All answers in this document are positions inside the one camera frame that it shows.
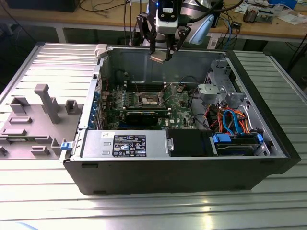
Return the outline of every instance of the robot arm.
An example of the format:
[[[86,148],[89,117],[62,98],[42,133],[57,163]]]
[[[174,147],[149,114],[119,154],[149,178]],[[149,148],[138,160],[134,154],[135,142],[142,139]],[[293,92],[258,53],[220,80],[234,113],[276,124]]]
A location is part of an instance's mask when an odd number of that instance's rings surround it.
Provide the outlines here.
[[[192,44],[201,44],[214,21],[211,12],[222,2],[223,0],[218,0],[206,12],[201,12],[199,17],[192,18],[195,16],[193,10],[189,10],[187,6],[195,3],[193,0],[187,0],[184,3],[177,0],[150,0],[149,13],[142,13],[137,17],[141,36],[150,43],[150,58],[163,63],[169,61],[173,53],[180,50],[186,40]],[[158,34],[165,37],[166,52],[155,50]]]

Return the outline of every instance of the metal slotted surface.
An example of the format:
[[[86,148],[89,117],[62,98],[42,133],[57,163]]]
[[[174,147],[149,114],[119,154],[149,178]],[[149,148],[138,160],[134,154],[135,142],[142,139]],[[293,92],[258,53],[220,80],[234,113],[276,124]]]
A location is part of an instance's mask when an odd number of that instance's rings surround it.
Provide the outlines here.
[[[291,89],[287,81],[270,85]],[[297,134],[288,132],[304,141]],[[81,194],[58,160],[0,161],[0,219],[40,230],[305,230],[307,160],[301,156],[298,165],[251,191],[99,196]]]
[[[306,159],[307,104],[304,93],[272,57],[262,52],[235,51],[235,54],[296,151]]]
[[[93,70],[97,64],[96,45],[46,43],[36,46],[29,55],[25,70],[17,77],[9,94],[0,106],[0,128],[12,111],[9,106],[14,96],[25,96],[29,103],[42,103],[34,88],[39,83],[49,86],[49,95],[59,104],[75,99],[84,104]]]

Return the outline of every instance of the circuit board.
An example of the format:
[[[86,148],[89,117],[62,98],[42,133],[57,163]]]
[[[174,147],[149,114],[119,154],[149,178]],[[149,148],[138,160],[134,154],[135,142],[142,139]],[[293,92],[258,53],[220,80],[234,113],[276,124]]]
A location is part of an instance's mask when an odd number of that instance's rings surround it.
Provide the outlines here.
[[[179,90],[179,85],[170,84],[163,92],[127,91],[123,86],[111,89],[109,106],[105,113],[107,125],[105,129],[142,129],[166,130],[196,128],[189,108],[189,91]],[[131,126],[126,123],[126,115],[131,111],[155,113],[157,123],[153,126]]]

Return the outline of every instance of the motherboard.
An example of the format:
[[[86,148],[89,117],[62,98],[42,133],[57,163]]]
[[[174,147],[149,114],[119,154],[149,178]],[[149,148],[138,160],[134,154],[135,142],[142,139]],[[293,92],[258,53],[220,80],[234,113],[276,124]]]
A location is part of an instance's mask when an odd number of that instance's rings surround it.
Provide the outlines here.
[[[111,130],[196,128],[184,85],[115,85],[105,94],[103,126]]]

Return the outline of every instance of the power supply label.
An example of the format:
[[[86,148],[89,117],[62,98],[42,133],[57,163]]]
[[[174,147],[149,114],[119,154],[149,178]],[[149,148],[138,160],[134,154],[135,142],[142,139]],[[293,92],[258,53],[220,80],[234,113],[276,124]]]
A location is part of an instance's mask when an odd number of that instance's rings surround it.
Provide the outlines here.
[[[146,136],[114,135],[113,157],[146,157]]]

